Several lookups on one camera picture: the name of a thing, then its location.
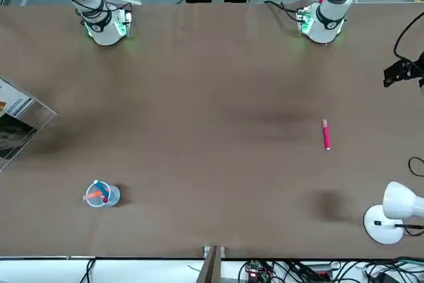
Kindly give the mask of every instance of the clear plastic cup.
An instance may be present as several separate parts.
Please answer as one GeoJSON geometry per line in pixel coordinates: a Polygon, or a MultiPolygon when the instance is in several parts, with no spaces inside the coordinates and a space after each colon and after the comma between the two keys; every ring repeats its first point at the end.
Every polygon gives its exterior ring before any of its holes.
{"type": "MultiPolygon", "coordinates": [[[[119,191],[119,188],[116,186],[108,185],[105,182],[100,182],[103,187],[107,191],[107,202],[103,201],[103,198],[101,196],[88,198],[86,202],[93,208],[100,208],[103,206],[114,206],[119,202],[119,198],[121,198],[121,192],[119,191]]],[[[94,192],[98,192],[99,188],[95,185],[95,183],[92,183],[90,187],[88,187],[87,192],[85,193],[87,196],[89,194],[92,194],[94,192]]]]}

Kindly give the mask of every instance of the orange marker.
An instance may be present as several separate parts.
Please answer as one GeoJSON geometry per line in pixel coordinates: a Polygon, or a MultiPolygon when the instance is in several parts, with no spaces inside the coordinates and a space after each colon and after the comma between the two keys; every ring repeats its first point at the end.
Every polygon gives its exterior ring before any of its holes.
{"type": "Polygon", "coordinates": [[[82,200],[87,200],[90,198],[94,198],[94,197],[101,197],[103,194],[101,193],[101,191],[99,190],[98,192],[93,192],[89,195],[85,195],[82,197],[82,200]]]}

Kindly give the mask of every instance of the white desk lamp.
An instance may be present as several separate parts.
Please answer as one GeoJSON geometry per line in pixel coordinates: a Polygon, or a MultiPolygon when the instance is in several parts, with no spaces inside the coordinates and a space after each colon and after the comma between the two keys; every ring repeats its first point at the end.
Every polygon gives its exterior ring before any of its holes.
{"type": "Polygon", "coordinates": [[[424,198],[398,182],[390,182],[384,192],[383,204],[374,205],[365,212],[365,231],[378,243],[392,245],[403,237],[405,228],[424,229],[420,225],[403,224],[402,219],[412,216],[424,217],[424,198]]]}

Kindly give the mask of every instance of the lamp shade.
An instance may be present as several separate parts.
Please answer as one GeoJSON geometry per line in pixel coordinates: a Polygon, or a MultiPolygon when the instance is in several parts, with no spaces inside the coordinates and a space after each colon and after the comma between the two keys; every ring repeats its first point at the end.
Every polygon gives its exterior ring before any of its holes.
{"type": "Polygon", "coordinates": [[[398,182],[390,182],[384,192],[383,212],[388,219],[424,217],[424,198],[398,182]]]}

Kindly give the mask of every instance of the white label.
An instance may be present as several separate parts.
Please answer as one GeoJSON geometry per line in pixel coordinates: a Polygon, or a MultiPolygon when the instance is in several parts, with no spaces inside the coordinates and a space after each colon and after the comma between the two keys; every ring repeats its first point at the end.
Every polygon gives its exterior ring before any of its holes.
{"type": "Polygon", "coordinates": [[[18,118],[32,103],[33,98],[0,79],[0,112],[18,118]]]}

